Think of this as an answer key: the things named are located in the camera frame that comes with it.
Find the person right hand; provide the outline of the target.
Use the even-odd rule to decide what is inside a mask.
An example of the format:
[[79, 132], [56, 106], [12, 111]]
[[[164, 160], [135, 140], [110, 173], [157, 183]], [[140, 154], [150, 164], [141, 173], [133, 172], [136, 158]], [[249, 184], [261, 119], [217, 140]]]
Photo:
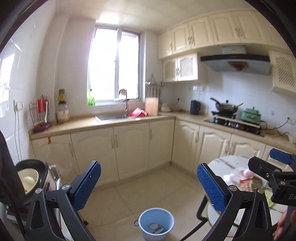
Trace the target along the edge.
[[285, 218], [286, 218], [286, 216], [287, 216], [287, 211], [285, 211], [282, 214], [279, 222], [277, 223], [276, 230], [273, 233], [273, 240], [278, 240], [281, 237], [281, 235], [283, 234], [283, 225], [285, 224]]

